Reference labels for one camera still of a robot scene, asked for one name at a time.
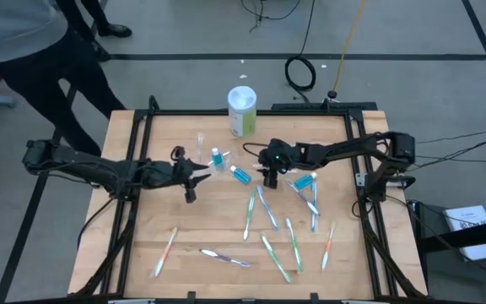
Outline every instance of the wooden table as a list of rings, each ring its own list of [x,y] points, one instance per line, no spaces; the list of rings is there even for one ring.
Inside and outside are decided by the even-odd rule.
[[[127,152],[132,125],[132,111],[112,115],[106,135],[103,157],[123,160]],[[382,111],[364,111],[367,133],[387,130]],[[211,147],[236,152],[236,165],[249,172],[253,181],[245,186],[229,175],[210,177],[197,187],[197,201],[187,204],[181,187],[142,191],[138,207],[138,221],[132,244],[125,297],[185,298],[195,291],[197,298],[262,298],[309,299],[317,292],[320,299],[372,299],[369,267],[359,219],[351,213],[356,200],[353,170],[350,160],[330,163],[318,171],[319,209],[318,232],[311,232],[311,213],[279,175],[277,190],[265,189],[279,232],[272,229],[271,220],[256,197],[249,240],[243,242],[246,211],[252,187],[262,184],[262,175],[253,170],[257,158],[241,148],[245,142],[267,144],[271,138],[287,142],[331,144],[346,140],[341,117],[261,117],[257,118],[256,134],[249,138],[235,138],[224,116],[158,116],[153,120],[148,157],[169,160],[176,145],[186,147],[186,156],[196,159],[197,133],[205,134],[203,153],[209,161]],[[143,133],[143,124],[139,131]],[[404,200],[401,190],[388,189],[388,194]],[[88,218],[107,200],[104,190],[94,190]],[[383,218],[391,256],[416,288],[426,293],[423,273],[415,245],[410,219],[405,207],[393,200],[382,203]],[[111,205],[84,233],[69,291],[76,291],[98,268],[106,255],[115,205]],[[295,274],[294,251],[285,226],[289,217],[294,226],[305,271]],[[321,272],[321,258],[326,245],[329,226],[335,220],[327,270]],[[179,233],[158,279],[149,274],[154,269],[174,226]],[[272,243],[285,269],[293,277],[287,284],[260,240],[264,232]],[[232,258],[251,263],[244,269],[221,263],[200,253],[208,248]],[[376,255],[381,277],[382,294],[387,294],[383,264]],[[119,273],[120,262],[114,264]],[[115,290],[113,279],[111,290]]]

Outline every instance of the gray floor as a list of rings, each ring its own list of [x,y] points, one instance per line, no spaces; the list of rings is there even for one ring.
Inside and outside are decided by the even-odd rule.
[[[267,1],[266,14],[283,15],[292,2]],[[486,33],[486,1],[472,0],[472,5]],[[121,54],[294,53],[303,41],[310,7],[311,1],[303,1],[290,18],[264,21],[249,34],[254,18],[238,0],[110,0],[109,19],[131,26],[134,35],[100,41]],[[356,1],[317,0],[306,51],[340,52],[356,9]],[[460,0],[371,1],[349,52],[484,54]],[[308,96],[319,101],[332,87],[338,62],[313,64],[317,82]],[[164,109],[226,107],[226,94],[241,84],[255,89],[262,109],[300,101],[293,100],[295,93],[285,82],[284,60],[111,61],[103,68],[129,108],[146,107],[151,94]],[[308,78],[301,66],[294,64],[292,70],[296,80]],[[0,90],[12,94],[4,86]],[[341,101],[377,102],[386,111],[390,129],[418,140],[486,129],[486,61],[347,61],[338,92]],[[73,108],[102,144],[107,121],[80,94]],[[25,143],[50,138],[52,132],[53,126],[21,99],[14,109],[0,108],[0,279],[35,185],[20,162]],[[484,138],[421,145],[418,154],[445,155]],[[486,159],[486,146],[467,158]],[[413,175],[418,181],[408,190],[409,198],[446,207],[486,208],[486,164],[446,162]],[[90,192],[86,186],[49,180],[8,301],[66,294]],[[486,285],[444,274],[430,274],[429,291],[437,298],[486,302]]]

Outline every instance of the white plastic container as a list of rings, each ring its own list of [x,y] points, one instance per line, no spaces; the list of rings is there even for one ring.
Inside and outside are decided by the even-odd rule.
[[[237,137],[254,134],[257,122],[257,94],[248,86],[238,86],[228,93],[229,128]]]

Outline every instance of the yellow cable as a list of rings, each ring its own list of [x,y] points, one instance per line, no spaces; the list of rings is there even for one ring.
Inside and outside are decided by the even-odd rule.
[[[346,55],[346,52],[348,51],[348,46],[350,45],[350,41],[354,36],[355,26],[359,22],[359,17],[361,16],[361,12],[363,11],[363,6],[365,5],[365,2],[366,0],[361,0],[361,4],[359,5],[358,12],[356,13],[354,22],[352,23],[352,28],[350,29],[350,34],[348,34],[346,43],[344,43],[343,54],[341,55],[341,61],[338,64],[337,77],[335,78],[335,85],[333,85],[333,92],[337,92],[338,79],[341,76],[341,71],[343,70],[344,55]]]

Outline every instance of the person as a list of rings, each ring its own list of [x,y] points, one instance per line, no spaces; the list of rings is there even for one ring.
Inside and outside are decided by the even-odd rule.
[[[82,14],[76,4],[77,0],[56,0],[56,4],[67,19],[70,26],[76,30],[76,32],[85,41],[91,43],[94,48],[97,60],[100,62],[106,62],[110,60],[110,54],[95,40],[93,33],[89,29],[89,26],[85,23]],[[99,36],[112,35],[119,38],[126,38],[132,35],[131,29],[125,25],[110,24],[106,18],[105,12],[100,6],[99,0],[82,0],[82,4],[88,13],[93,17],[96,24]]]
[[[70,30],[48,0],[0,0],[0,75],[76,150],[100,155],[73,114],[59,79],[66,79],[106,118],[125,110],[87,42]]]

